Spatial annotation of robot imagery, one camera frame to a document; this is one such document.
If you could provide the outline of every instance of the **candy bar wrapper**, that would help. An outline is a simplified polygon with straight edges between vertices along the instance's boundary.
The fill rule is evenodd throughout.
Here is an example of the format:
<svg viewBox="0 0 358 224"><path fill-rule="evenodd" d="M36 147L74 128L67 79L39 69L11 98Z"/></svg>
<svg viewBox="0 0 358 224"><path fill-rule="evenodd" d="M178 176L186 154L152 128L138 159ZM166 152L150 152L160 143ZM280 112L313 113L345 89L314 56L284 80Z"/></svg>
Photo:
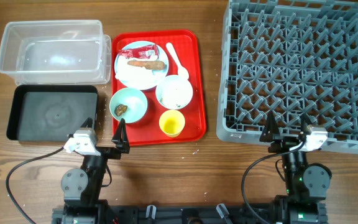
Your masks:
<svg viewBox="0 0 358 224"><path fill-rule="evenodd" d="M156 44L150 44L135 49L120 50L118 54L125 58L149 59L151 56L158 56L158 48Z"/></svg>

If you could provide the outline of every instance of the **mint green bowl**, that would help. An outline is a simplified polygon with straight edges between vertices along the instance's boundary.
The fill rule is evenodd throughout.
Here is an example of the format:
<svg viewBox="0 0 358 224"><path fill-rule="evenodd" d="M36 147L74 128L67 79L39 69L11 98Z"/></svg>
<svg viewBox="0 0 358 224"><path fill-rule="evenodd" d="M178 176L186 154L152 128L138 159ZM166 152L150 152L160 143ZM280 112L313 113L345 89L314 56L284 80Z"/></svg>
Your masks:
<svg viewBox="0 0 358 224"><path fill-rule="evenodd" d="M117 116L115 110L118 105L127 105L128 109L121 116ZM125 123L135 123L140 120L147 111L147 98L142 91L135 88L123 88L114 94L110 100L110 113L114 119Z"/></svg>

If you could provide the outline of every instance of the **white spoon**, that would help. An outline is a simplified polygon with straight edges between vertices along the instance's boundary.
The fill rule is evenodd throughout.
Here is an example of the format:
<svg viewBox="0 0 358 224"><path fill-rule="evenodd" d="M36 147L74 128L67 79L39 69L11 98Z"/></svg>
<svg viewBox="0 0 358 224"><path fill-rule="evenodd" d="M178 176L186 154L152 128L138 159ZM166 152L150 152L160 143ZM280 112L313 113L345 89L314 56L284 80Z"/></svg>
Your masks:
<svg viewBox="0 0 358 224"><path fill-rule="evenodd" d="M168 52L171 54L175 63L178 65L178 75L184 79L189 79L189 72L181 65L178 55L173 48L173 45L171 43L167 43L165 46L167 47Z"/></svg>

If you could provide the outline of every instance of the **wood grain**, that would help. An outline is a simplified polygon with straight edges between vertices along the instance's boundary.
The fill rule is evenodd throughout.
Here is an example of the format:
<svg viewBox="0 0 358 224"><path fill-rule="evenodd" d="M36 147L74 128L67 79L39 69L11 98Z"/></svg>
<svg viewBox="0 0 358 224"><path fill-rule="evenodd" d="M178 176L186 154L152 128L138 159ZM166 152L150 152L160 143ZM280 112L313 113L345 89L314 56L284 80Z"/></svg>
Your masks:
<svg viewBox="0 0 358 224"><path fill-rule="evenodd" d="M99 19L104 33L112 39L123 32L189 29L200 43L201 71L205 89L208 131L197 141L184 144L134 147L120 161L109 161L112 186L102 189L101 198L111 205L216 205L242 203L240 182L247 166L267 155L267 148L250 144L222 142L216 137L217 99L221 70L221 32L226 1L44 1L7 4L0 0L0 43L10 21L54 19ZM98 85L104 106L111 86ZM5 178L18 163L56 150L59 144L22 143L6 138L12 96L16 86L0 74L0 223L26 223L7 196ZM108 146L111 115L98 126L99 145ZM310 162L320 162L333 172L328 190L330 223L358 223L358 156L312 152ZM52 209L63 205L62 175L79 167L82 157L61 152L28 164L12 176L11 188L24 210L37 223L50 223ZM269 202L284 194L285 186L274 168L274 160L258 165L248 177L246 192L252 202Z"/></svg>

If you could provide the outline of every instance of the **gray basket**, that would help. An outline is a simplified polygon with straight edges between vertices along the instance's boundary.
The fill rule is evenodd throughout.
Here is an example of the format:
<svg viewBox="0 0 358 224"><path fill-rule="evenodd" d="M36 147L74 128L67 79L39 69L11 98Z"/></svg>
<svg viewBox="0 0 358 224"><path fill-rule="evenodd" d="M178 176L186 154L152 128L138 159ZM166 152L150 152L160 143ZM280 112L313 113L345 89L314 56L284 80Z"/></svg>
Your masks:
<svg viewBox="0 0 358 224"><path fill-rule="evenodd" d="M268 144L270 110L296 136L306 113L329 133L323 150L358 154L357 2L230 0L222 52L219 139Z"/></svg>

